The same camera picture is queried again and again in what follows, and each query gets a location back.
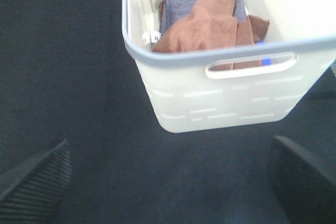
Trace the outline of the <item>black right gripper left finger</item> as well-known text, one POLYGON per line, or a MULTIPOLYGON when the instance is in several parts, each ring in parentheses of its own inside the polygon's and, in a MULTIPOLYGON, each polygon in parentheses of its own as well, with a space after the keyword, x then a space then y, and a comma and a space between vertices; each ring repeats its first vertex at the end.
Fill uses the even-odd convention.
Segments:
POLYGON ((71 181, 66 139, 1 174, 1 223, 48 223, 71 181))

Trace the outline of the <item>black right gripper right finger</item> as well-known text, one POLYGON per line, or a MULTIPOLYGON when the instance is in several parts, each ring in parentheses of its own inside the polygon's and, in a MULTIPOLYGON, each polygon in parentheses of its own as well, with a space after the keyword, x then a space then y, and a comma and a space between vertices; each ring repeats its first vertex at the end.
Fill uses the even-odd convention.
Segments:
POLYGON ((275 136, 268 177, 290 223, 335 223, 335 165, 285 136, 275 136))

